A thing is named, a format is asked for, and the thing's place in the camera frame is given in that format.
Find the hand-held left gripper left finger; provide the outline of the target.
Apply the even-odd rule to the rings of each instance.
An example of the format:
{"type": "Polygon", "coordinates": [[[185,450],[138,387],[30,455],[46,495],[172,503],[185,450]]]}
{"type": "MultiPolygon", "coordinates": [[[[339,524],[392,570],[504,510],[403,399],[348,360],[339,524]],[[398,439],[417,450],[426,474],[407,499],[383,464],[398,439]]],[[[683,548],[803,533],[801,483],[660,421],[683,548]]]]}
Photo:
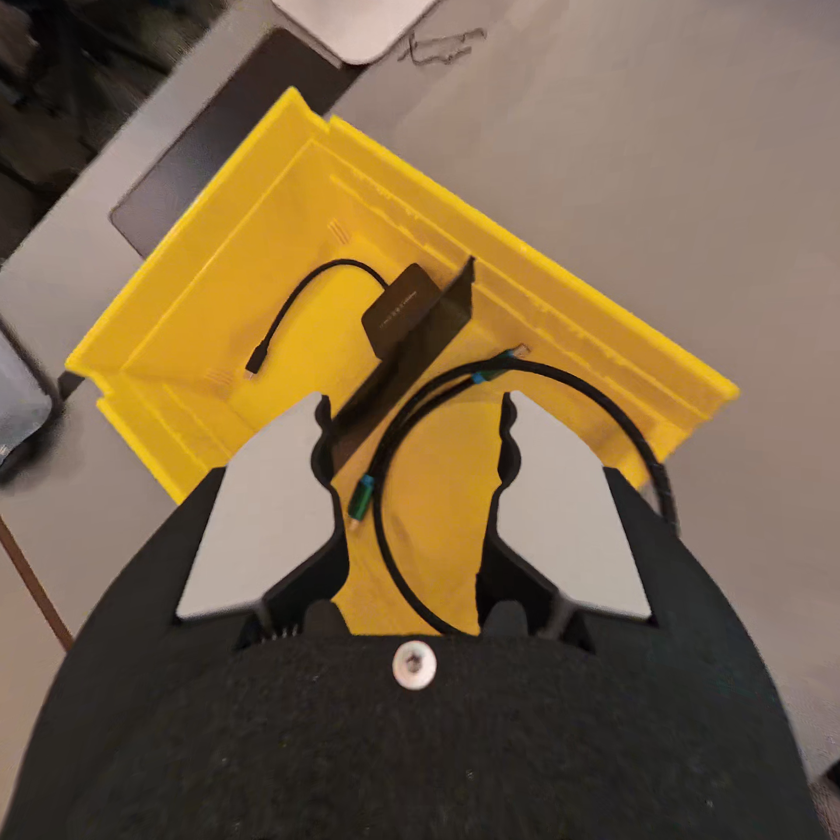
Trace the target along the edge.
{"type": "Polygon", "coordinates": [[[332,487],[331,405],[314,392],[231,459],[175,614],[253,612],[300,621],[347,581],[350,557],[332,487]]]}

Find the yellow plastic bin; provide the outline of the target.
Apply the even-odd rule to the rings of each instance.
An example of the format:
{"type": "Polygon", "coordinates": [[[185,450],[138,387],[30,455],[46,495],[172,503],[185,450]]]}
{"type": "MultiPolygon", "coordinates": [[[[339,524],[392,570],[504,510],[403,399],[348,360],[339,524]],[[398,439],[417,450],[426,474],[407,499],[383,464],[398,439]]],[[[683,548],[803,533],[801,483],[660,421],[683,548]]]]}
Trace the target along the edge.
{"type": "MultiPolygon", "coordinates": [[[[739,388],[394,153],[285,92],[71,352],[99,410],[176,503],[265,425],[313,392],[336,414],[378,364],[361,318],[383,293],[364,269],[311,280],[266,360],[246,364],[298,284],[336,259],[390,286],[413,263],[439,287],[476,260],[472,319],[334,473],[348,505],[389,423],[456,366],[524,344],[629,415],[664,461],[739,388]]],[[[418,600],[464,632],[487,513],[500,484],[502,395],[519,391],[579,435],[604,466],[649,474],[616,421],[583,394],[511,371],[435,408],[385,478],[381,521],[418,600]]]]}

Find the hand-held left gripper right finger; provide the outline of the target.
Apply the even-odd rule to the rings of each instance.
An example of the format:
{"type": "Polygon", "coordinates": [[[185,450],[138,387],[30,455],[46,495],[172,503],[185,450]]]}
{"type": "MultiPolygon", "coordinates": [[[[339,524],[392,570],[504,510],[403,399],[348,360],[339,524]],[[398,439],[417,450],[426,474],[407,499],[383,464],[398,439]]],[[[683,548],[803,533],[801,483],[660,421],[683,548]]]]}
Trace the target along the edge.
{"type": "Polygon", "coordinates": [[[519,391],[502,397],[499,487],[476,575],[486,621],[516,602],[528,621],[578,611],[647,621],[653,615],[601,460],[519,391]]]}

